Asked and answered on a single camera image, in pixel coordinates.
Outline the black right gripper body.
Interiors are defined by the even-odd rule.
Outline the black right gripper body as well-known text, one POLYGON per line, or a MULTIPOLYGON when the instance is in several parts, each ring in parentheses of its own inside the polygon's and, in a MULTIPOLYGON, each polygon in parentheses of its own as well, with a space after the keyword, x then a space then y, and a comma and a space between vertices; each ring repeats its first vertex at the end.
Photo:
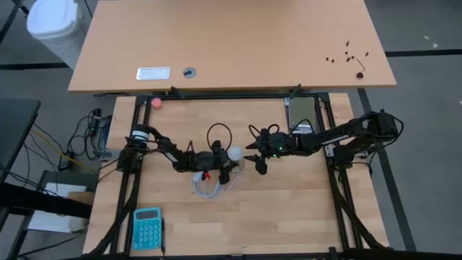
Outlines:
POLYGON ((256 159, 256 170, 260 175, 266 175, 268 166, 267 158, 287 155, 291 150, 291 136, 282 131, 270 132, 270 127, 261 129, 256 138, 256 147, 260 155, 256 159))

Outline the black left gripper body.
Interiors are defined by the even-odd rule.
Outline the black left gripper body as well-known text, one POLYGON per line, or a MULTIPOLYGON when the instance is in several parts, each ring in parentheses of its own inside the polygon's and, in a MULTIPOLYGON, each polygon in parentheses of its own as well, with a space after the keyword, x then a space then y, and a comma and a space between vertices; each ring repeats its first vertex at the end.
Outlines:
POLYGON ((232 170, 232 163, 228 157, 227 151, 222 147, 219 140, 212 143, 212 166, 209 170, 219 171, 219 184, 225 185, 230 182, 230 171, 232 170))

